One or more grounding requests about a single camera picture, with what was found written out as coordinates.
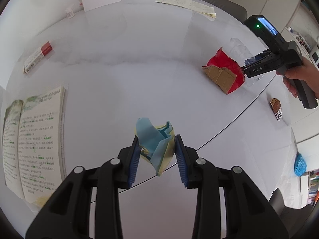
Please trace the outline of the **operator right hand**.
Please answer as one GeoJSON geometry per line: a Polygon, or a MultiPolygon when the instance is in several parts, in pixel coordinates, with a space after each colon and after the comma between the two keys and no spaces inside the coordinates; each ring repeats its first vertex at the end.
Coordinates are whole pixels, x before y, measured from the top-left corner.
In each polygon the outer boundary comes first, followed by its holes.
{"type": "Polygon", "coordinates": [[[306,57],[302,58],[302,64],[286,70],[283,77],[283,83],[293,97],[297,97],[296,88],[290,83],[289,79],[304,81],[314,92],[316,99],[319,98],[319,71],[316,66],[306,57]]]}

